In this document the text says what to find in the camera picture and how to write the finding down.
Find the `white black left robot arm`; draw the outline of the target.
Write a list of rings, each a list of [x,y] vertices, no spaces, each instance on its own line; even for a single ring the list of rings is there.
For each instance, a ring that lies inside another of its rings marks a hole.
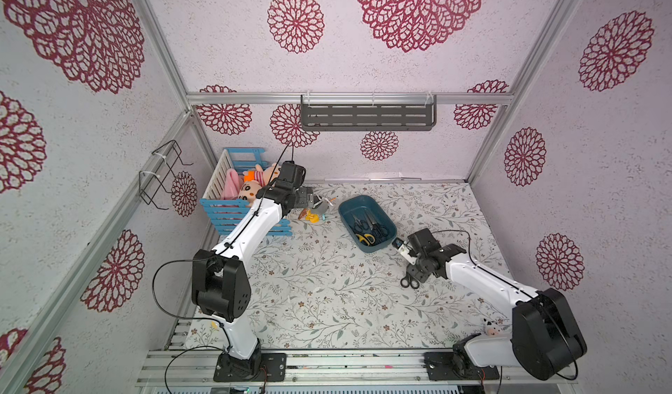
[[[305,178],[304,167],[285,161],[278,178],[260,190],[250,211],[223,242],[194,255],[192,302],[224,329],[227,353],[236,360],[250,360],[260,348],[245,313],[251,301],[246,262],[288,213],[304,208],[300,192]]]

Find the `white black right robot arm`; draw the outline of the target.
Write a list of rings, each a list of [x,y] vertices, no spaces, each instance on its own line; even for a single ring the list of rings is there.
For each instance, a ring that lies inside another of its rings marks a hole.
[[[407,261],[400,284],[417,289],[428,278],[462,285],[510,321],[507,332],[472,334],[457,341],[447,354],[425,355],[430,379],[501,378],[506,367],[524,369],[547,381],[577,368],[587,352],[585,338],[565,296],[556,289],[538,290],[508,278],[476,261],[470,248],[443,245],[424,228],[393,247]]]

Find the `small black scissors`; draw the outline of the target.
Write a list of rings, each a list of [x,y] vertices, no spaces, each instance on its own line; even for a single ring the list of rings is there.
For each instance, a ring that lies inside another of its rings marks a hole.
[[[420,287],[420,283],[413,278],[413,276],[409,275],[409,273],[406,273],[401,279],[400,279],[400,286],[402,288],[411,288],[413,290],[418,290]]]

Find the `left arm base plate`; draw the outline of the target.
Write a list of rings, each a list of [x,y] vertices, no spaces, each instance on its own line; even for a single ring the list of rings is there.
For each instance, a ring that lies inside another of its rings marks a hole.
[[[249,359],[234,358],[222,353],[218,357],[213,381],[215,383],[276,383],[285,381],[287,355],[265,353],[257,346]]]

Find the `yellow handled scissors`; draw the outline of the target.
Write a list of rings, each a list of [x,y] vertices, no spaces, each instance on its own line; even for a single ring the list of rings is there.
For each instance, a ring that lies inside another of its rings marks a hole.
[[[376,244],[376,238],[369,234],[369,233],[355,233],[355,237],[359,241],[359,243],[365,245],[365,246],[373,246]]]

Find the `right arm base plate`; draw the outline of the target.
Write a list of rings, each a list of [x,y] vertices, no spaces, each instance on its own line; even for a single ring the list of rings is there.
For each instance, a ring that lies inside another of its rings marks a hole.
[[[477,367],[469,359],[466,351],[468,341],[476,338],[472,334],[453,345],[451,351],[429,351],[423,354],[423,363],[430,381],[479,381],[498,379],[501,375],[496,367]]]

